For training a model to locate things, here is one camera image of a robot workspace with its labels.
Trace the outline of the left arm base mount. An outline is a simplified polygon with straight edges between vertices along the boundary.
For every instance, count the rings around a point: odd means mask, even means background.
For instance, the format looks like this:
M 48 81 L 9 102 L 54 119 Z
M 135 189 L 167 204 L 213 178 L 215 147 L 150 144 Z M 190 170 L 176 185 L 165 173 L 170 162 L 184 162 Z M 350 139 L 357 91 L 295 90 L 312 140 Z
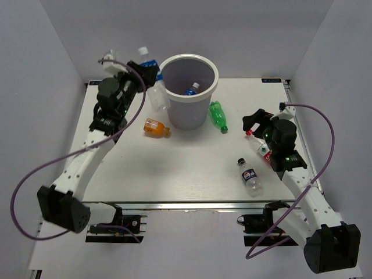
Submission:
M 89 203 L 91 217 L 86 243 L 140 244 L 144 239 L 148 216 L 127 210 L 115 203 Z

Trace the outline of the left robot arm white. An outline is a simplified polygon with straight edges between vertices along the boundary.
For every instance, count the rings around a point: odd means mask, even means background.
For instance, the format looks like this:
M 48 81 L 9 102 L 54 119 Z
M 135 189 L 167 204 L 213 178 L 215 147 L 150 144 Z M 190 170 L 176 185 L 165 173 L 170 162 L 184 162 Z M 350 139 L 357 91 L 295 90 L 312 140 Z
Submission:
M 132 124 L 126 114 L 134 97 L 153 87 L 160 71 L 156 62 L 139 65 L 104 58 L 100 63 L 104 69 L 113 67 L 115 73 L 98 84 L 83 147 L 74 153 L 66 170 L 51 186 L 42 186 L 37 192 L 44 220 L 74 233 L 82 232 L 88 225 L 91 211 L 82 203 L 85 190 L 103 158 Z

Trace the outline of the blue corner label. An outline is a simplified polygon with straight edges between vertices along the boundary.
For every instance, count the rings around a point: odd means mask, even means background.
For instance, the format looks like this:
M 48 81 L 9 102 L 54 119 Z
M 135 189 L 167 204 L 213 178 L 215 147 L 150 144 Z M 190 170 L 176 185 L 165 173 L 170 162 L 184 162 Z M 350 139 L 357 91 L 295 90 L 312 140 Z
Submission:
M 88 83 L 89 86 L 95 86 L 95 85 L 99 85 L 99 83 L 101 82 L 101 80 L 98 80 L 98 81 L 90 81 Z
M 261 78 L 262 83 L 282 83 L 280 78 Z

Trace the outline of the white plastic bin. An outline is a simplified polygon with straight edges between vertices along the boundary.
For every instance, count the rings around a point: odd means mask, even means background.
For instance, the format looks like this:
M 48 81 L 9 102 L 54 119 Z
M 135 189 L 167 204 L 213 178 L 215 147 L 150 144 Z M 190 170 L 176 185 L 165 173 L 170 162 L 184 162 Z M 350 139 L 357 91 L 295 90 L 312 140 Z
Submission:
M 200 55 L 179 54 L 160 65 L 170 106 L 167 115 L 171 124 L 180 130 L 195 130 L 206 120 L 212 94 L 219 82 L 215 64 Z M 199 92 L 185 96 L 193 83 L 199 83 Z

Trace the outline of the red cap water bottle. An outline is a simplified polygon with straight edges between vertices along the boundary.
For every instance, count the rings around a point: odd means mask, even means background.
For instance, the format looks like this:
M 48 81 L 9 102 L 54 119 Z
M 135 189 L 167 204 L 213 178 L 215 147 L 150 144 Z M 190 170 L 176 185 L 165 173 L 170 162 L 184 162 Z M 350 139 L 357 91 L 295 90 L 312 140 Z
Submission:
M 271 151 L 263 139 L 256 138 L 253 135 L 253 131 L 249 130 L 246 133 L 246 137 L 252 149 L 254 149 L 268 164 L 271 163 L 270 155 Z

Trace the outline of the green plastic bottle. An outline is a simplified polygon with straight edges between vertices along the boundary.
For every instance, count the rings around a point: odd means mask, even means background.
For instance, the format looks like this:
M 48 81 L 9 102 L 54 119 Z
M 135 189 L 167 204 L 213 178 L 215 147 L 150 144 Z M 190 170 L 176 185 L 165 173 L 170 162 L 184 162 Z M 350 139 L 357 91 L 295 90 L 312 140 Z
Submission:
M 220 102 L 211 102 L 209 105 L 209 113 L 212 118 L 212 122 L 216 128 L 218 128 L 221 133 L 225 134 L 228 132 L 227 119 L 224 111 L 221 107 Z

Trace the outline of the right blue corner label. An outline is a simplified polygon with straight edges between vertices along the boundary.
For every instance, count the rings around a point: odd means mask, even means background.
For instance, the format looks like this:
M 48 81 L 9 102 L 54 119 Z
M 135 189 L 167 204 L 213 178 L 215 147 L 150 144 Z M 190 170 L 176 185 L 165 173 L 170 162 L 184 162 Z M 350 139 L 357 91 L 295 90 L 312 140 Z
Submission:
M 261 78 L 262 83 L 282 83 L 280 78 Z

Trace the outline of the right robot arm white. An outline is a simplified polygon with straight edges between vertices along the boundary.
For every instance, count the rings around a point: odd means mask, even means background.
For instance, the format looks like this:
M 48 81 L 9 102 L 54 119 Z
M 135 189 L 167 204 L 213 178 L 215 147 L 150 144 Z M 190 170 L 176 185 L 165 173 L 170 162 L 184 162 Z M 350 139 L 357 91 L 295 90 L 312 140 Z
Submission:
M 285 106 L 276 115 L 259 109 L 242 118 L 246 132 L 257 125 L 252 135 L 265 141 L 271 168 L 295 197 L 292 205 L 283 201 L 265 205 L 262 223 L 267 231 L 259 241 L 280 229 L 302 248 L 312 272 L 354 268 L 360 230 L 355 224 L 345 223 L 313 184 L 306 162 L 295 149 L 297 127 L 292 122 L 295 112 L 294 107 Z

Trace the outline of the aluminium front rail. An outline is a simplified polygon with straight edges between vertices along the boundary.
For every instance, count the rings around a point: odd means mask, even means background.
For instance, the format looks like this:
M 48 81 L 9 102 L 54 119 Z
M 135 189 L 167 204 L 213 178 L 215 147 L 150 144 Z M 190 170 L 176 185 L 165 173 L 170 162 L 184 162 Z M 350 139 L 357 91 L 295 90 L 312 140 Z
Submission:
M 126 210 L 217 210 L 238 212 L 246 210 L 262 210 L 271 201 L 248 202 L 122 202 L 117 203 Z

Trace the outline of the orange juice bottle lying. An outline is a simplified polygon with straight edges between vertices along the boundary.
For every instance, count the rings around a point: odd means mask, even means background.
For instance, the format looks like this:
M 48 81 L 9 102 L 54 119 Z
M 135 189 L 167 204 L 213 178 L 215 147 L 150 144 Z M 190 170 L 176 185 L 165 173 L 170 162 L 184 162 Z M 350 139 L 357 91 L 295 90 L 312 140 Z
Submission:
M 163 123 L 147 118 L 144 124 L 144 131 L 157 137 L 167 137 L 170 134 L 170 128 Z

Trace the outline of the pepsi bottle black cap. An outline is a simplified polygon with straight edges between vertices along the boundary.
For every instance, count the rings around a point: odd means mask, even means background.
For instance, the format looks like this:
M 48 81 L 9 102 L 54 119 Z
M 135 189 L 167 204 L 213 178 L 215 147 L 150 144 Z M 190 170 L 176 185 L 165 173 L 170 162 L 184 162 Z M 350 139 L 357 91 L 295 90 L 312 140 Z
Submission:
M 248 194 L 252 197 L 258 197 L 262 195 L 262 183 L 253 167 L 248 164 L 244 158 L 239 158 L 237 161 L 237 165 L 239 168 L 239 174 L 245 184 Z

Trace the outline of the left blue corner label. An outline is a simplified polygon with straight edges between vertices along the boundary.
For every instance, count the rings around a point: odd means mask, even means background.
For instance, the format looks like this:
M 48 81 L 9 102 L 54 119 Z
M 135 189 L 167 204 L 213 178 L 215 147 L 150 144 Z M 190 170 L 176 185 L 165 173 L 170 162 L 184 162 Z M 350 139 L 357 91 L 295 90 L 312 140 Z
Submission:
M 98 80 L 98 81 L 90 81 L 88 83 L 89 86 L 95 86 L 95 85 L 99 85 L 99 83 L 101 82 L 101 80 Z

